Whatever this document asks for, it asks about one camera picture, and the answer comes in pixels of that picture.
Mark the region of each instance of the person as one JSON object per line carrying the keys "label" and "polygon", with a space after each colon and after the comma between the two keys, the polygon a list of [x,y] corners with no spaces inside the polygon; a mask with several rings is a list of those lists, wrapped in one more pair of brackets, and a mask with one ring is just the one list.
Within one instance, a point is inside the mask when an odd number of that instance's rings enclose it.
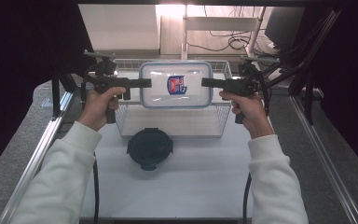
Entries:
{"label": "person", "polygon": [[[105,109],[118,109],[114,96],[124,92],[124,88],[111,88],[103,94],[89,91],[82,115],[67,135],[51,146],[10,223],[78,223],[94,150],[102,138],[98,131],[106,123]],[[248,143],[252,223],[308,223],[298,179],[282,153],[260,96],[240,97],[226,91],[220,95],[231,100],[234,114],[243,112],[243,125],[252,137]]]}

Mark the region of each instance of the handle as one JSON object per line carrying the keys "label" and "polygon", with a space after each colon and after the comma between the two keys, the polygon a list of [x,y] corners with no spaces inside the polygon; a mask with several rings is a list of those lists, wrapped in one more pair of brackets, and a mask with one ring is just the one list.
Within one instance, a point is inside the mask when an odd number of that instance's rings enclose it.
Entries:
{"label": "handle", "polygon": [[242,124],[245,115],[240,112],[240,114],[235,115],[235,123]]}
{"label": "handle", "polygon": [[107,122],[106,123],[116,123],[116,111],[114,109],[106,109],[105,112]]}

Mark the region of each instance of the white sweater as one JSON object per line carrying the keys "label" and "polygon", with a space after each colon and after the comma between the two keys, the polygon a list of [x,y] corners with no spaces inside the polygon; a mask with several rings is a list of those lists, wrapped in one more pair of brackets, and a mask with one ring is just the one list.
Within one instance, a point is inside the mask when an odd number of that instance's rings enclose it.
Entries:
{"label": "white sweater", "polygon": [[[44,158],[10,223],[78,223],[94,150],[102,136],[75,122]],[[295,172],[277,135],[249,142],[254,213],[252,223],[308,223]]]}

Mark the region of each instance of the floor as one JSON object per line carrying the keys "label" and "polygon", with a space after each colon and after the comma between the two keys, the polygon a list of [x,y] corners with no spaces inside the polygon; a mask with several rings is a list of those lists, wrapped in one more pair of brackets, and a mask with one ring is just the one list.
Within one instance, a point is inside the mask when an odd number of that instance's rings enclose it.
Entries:
{"label": "floor", "polygon": [[[131,54],[121,52],[117,56],[121,58],[180,58],[175,53],[163,55],[150,54],[149,52],[142,52],[141,54],[136,54],[136,56],[133,55],[133,52]],[[200,54],[190,55],[189,59],[227,60],[230,62],[233,73],[238,72],[237,65],[241,62],[238,55],[216,55],[211,54],[211,52],[200,52]],[[291,158],[291,166],[300,181],[310,223],[351,223],[322,166],[321,159],[312,146],[305,128],[291,103],[287,93],[287,86],[289,84],[290,79],[287,79],[273,88],[269,116],[275,132],[280,137],[283,151]],[[301,101],[302,94],[296,98]],[[319,134],[325,150],[337,169],[337,173],[358,208],[358,158],[330,123],[319,104],[319,101],[314,101],[312,105],[313,127]],[[79,111],[77,110],[72,116],[65,118],[61,134],[65,133],[64,126],[70,125],[76,119],[78,113]],[[48,122],[51,120],[51,114],[51,84],[47,82],[35,89],[34,103],[0,158],[0,216],[14,188],[16,188],[28,161],[32,157],[34,149]],[[163,222],[137,221],[135,223]]]}

